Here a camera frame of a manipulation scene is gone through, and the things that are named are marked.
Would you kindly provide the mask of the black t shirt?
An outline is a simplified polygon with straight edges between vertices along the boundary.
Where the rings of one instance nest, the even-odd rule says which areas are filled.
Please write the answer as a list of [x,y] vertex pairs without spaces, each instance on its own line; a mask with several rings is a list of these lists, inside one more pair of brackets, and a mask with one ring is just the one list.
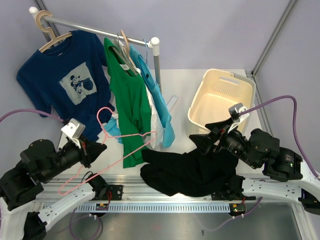
[[170,197],[205,197],[220,191],[239,163],[227,150],[203,155],[197,148],[183,154],[144,149],[141,154],[146,162],[140,169],[143,181]]

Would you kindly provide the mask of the pink wire hanger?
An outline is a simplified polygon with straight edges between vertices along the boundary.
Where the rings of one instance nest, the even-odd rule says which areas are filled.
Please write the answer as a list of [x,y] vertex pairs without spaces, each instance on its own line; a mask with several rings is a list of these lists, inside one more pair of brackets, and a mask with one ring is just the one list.
[[74,175],[73,177],[69,178],[59,189],[58,189],[58,194],[61,196],[65,196],[69,193],[71,193],[72,191],[74,191],[76,188],[84,185],[85,183],[88,183],[90,180],[96,178],[97,176],[100,176],[101,174],[103,174],[104,172],[106,172],[107,170],[109,170],[110,168],[112,168],[113,166],[115,166],[116,164],[118,164],[119,162],[123,161],[124,159],[126,159],[127,157],[133,155],[135,152],[137,152],[138,150],[141,150],[143,147],[146,147],[148,144],[150,144],[152,141],[156,140],[158,137],[158,133],[156,131],[149,131],[149,132],[145,132],[144,134],[141,133],[132,133],[132,134],[125,134],[125,135],[117,135],[117,136],[111,136],[108,135],[107,131],[105,130],[105,128],[102,125],[102,122],[100,121],[100,112],[102,110],[108,110],[111,114],[113,114],[114,112],[109,108],[109,107],[102,107],[97,111],[96,114],[96,119],[97,122],[99,123],[103,133],[104,133],[104,140],[102,141],[101,145],[103,146],[104,143],[106,142],[107,139],[115,139],[115,138],[128,138],[128,137],[135,137],[135,136],[140,136],[140,137],[144,137],[148,134],[155,134],[154,138],[151,138],[150,141],[148,141],[147,143],[141,145],[140,147],[138,147],[137,149],[133,150],[132,152],[128,153],[127,155],[125,155],[124,157],[120,158],[119,160],[117,160],[116,162],[112,163],[111,165],[108,165],[106,168],[104,168],[103,170],[101,170],[98,173],[95,173],[92,177],[90,177],[88,180],[85,180],[83,182],[81,182],[80,184],[78,184],[77,186],[71,188],[70,190],[66,191],[66,192],[62,192],[63,188],[73,179],[77,178],[80,173],[81,170],[84,168],[84,164],[82,164],[82,166],[78,169],[78,172],[76,175]]

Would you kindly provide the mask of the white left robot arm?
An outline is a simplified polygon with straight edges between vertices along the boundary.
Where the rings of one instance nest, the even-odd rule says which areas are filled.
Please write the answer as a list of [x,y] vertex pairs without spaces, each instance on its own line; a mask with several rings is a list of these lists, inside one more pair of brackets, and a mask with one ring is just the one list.
[[44,190],[43,184],[77,163],[89,168],[106,149],[106,145],[86,139],[80,145],[68,141],[59,150],[47,139],[31,143],[21,152],[17,165],[0,178],[0,238],[42,240],[70,211],[87,201],[103,199],[108,185],[92,173],[56,203],[34,210],[34,200]]

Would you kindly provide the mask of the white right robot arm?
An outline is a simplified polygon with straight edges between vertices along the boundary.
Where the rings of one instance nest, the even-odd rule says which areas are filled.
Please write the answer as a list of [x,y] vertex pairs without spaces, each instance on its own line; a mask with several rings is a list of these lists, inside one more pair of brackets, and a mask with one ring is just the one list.
[[280,146],[280,140],[256,128],[246,138],[238,131],[242,120],[229,118],[208,123],[209,133],[191,134],[189,138],[202,154],[226,150],[252,169],[262,169],[270,181],[235,175],[220,194],[228,200],[263,197],[302,205],[306,212],[320,213],[320,180],[313,176],[307,161],[298,153]]

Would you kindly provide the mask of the light blue t shirt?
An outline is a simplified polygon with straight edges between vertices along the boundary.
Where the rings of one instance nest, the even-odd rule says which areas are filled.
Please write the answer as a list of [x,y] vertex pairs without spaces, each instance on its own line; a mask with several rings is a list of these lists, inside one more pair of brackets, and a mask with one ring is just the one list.
[[[150,72],[149,66],[146,64],[146,61],[142,55],[133,47],[133,45],[130,45],[130,57],[136,67],[141,70],[141,77],[143,78],[144,84],[147,86],[152,95],[154,105],[163,127],[163,139],[159,145],[164,148],[168,148],[175,140],[175,133],[171,124],[172,116],[170,115],[170,111],[156,81]],[[124,69],[130,69],[129,63],[124,66]]]

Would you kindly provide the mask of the light blue wire hanger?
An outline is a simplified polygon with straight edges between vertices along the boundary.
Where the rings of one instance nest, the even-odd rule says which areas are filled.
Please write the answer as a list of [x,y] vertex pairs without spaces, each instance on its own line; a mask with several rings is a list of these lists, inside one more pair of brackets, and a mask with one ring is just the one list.
[[143,39],[145,45],[145,63],[148,65],[149,49],[152,50],[155,80],[158,86],[161,85],[161,68],[160,68],[160,39],[152,37],[150,41]]

